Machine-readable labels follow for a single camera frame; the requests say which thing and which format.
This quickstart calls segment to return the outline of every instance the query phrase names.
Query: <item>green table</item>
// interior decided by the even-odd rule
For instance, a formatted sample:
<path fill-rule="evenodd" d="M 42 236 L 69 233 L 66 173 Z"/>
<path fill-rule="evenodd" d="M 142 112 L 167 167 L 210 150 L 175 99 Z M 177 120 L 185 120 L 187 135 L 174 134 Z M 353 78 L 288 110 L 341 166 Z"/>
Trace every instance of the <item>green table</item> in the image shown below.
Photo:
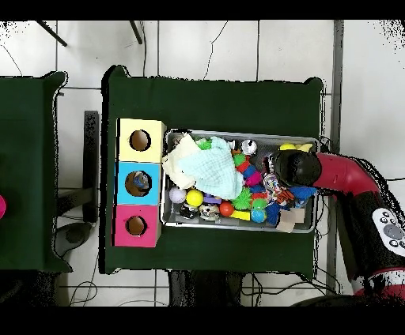
<path fill-rule="evenodd" d="M 112 247 L 115 121 L 156 119 L 168 128 L 318 137 L 322 88 L 318 78 L 304 84 L 185 81 L 128 77 L 122 66 L 112 66 L 102 81 L 100 184 L 106 185 L 101 187 L 101 208 L 106 206 L 106 211 L 101 217 L 100 270 L 272 270 L 312 279 L 313 233 L 163 227 L 156 248 Z"/>
<path fill-rule="evenodd" d="M 71 271 L 53 251 L 56 219 L 54 96 L 64 72 L 0 77 L 0 269 Z"/>

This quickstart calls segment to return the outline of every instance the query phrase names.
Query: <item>white ball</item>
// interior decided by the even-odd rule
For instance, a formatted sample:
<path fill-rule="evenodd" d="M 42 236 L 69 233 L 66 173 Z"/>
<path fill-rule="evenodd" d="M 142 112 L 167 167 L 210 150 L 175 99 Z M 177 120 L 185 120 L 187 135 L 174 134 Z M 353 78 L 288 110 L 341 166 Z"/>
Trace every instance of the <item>white ball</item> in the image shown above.
<path fill-rule="evenodd" d="M 168 192 L 168 197 L 175 204 L 181 204 L 186 201 L 186 190 L 181 190 L 179 187 L 172 187 Z"/>

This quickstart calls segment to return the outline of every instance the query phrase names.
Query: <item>orange ball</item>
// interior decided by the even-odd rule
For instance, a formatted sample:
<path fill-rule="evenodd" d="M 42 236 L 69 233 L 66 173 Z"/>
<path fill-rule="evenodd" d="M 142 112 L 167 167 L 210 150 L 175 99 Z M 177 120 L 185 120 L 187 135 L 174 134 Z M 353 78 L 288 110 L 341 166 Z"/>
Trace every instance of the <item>orange ball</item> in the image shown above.
<path fill-rule="evenodd" d="M 233 208 L 233 205 L 228 201 L 223 201 L 219 205 L 219 212 L 221 213 L 222 216 L 230 216 L 232 215 L 234 210 L 235 209 Z"/>

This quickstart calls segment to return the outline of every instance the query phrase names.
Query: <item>pink object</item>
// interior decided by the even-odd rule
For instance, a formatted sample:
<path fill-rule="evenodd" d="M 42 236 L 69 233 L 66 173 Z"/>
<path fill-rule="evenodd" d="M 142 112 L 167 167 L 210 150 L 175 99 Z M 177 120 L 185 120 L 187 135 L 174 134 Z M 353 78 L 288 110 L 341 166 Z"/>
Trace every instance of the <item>pink object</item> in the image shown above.
<path fill-rule="evenodd" d="M 0 219 L 4 216 L 6 212 L 7 203 L 4 197 L 0 195 Z"/>
<path fill-rule="evenodd" d="M 258 171 L 255 171 L 255 172 L 253 172 L 253 174 L 250 177 L 248 177 L 246 179 L 246 185 L 254 186 L 254 185 L 259 184 L 261 181 L 262 181 L 262 175 Z"/>
<path fill-rule="evenodd" d="M 156 205 L 117 205 L 113 236 L 115 247 L 155 247 L 161 233 L 158 215 Z M 140 236 L 133 236 L 127 230 L 127 220 L 132 216 L 140 216 L 146 222 L 146 230 Z"/>

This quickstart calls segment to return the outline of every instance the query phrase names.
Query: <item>washcloth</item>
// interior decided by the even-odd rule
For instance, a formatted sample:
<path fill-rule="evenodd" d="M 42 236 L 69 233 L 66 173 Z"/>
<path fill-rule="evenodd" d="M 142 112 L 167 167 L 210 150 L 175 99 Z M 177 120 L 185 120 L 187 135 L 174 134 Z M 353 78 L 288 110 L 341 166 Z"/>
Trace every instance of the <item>washcloth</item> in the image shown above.
<path fill-rule="evenodd" d="M 200 151 L 201 149 L 187 134 L 167 156 L 161 159 L 163 170 L 181 190 L 192 187 L 195 184 L 195 179 L 190 175 L 185 175 L 179 168 L 178 163 L 182 158 Z"/>
<path fill-rule="evenodd" d="M 222 138 L 211 138 L 211 149 L 182 158 L 180 169 L 195 178 L 195 188 L 222 199 L 233 200 L 242 191 L 243 175 L 233 163 L 229 144 Z"/>

